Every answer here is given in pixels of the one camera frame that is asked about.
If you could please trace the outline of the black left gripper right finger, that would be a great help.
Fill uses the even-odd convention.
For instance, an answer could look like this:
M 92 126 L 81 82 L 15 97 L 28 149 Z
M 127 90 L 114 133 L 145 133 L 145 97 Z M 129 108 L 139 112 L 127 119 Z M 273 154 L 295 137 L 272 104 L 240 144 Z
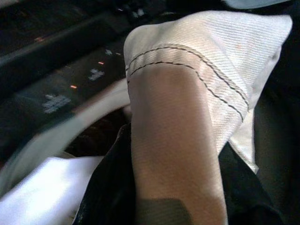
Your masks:
M 283 225 L 258 177 L 242 158 L 226 144 L 219 164 L 229 225 Z

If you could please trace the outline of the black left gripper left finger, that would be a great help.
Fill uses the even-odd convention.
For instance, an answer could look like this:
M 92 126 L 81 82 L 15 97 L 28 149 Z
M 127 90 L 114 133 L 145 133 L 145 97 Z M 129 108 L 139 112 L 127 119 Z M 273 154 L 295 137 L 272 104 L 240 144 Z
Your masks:
M 117 138 L 96 167 L 79 210 L 78 225 L 132 225 L 135 220 L 135 180 L 131 160 L 131 125 Z

